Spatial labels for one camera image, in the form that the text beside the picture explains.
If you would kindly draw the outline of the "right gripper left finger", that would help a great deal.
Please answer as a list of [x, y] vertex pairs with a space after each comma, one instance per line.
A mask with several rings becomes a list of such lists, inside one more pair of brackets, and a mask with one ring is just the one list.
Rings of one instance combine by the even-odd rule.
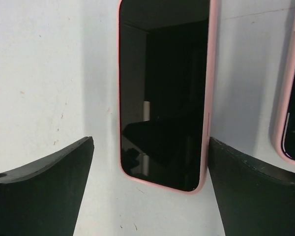
[[0, 236], [71, 236], [93, 158], [92, 137], [0, 173]]

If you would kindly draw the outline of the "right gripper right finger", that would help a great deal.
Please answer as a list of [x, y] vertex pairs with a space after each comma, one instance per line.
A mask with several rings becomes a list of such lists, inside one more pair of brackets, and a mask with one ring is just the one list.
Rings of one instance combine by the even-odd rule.
[[208, 168], [227, 236], [295, 236], [295, 173], [213, 137]]

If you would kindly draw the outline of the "pink case phone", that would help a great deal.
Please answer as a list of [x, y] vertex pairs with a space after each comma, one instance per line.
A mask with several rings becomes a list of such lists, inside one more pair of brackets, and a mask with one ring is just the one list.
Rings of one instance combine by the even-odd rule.
[[295, 165], [295, 17], [273, 127], [272, 145], [282, 159]]

